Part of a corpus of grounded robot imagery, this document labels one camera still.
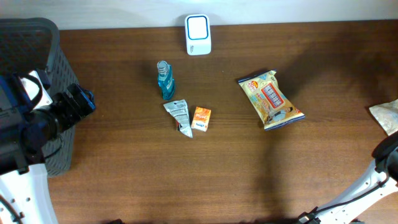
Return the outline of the teal mouthwash bottle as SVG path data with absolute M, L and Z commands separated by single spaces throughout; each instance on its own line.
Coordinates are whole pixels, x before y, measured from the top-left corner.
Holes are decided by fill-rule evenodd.
M 175 80 L 173 78 L 172 66 L 162 60 L 157 63 L 158 85 L 164 100 L 171 100 L 175 93 Z

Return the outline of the silver triangular snack packet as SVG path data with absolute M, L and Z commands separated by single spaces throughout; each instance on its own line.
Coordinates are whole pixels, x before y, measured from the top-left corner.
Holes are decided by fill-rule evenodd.
M 164 108 L 178 123 L 178 130 L 185 136 L 192 138 L 193 133 L 187 102 L 185 100 L 171 101 L 164 104 Z

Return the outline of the orange white small box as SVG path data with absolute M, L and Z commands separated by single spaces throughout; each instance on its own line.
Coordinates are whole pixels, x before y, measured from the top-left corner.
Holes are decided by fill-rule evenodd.
M 196 107 L 191 123 L 191 128 L 206 132 L 210 121 L 211 110 L 201 107 Z

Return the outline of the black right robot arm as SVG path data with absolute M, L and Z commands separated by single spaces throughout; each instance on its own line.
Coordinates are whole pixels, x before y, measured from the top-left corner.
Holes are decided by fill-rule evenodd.
M 365 173 L 341 195 L 309 213 L 296 223 L 348 224 L 380 199 L 397 192 L 397 133 L 380 142 Z

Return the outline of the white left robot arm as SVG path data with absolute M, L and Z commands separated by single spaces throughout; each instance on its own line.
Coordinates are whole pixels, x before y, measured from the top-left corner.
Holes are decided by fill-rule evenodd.
M 62 134 L 92 114 L 92 92 L 72 83 L 49 96 L 45 71 L 1 76 L 1 223 L 57 223 L 46 163 Z

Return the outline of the yellow snack bag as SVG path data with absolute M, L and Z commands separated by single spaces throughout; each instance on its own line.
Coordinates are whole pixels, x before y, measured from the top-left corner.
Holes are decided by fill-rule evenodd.
M 238 80 L 258 113 L 265 131 L 281 128 L 305 118 L 305 115 L 280 91 L 276 73 L 276 70 L 269 70 Z

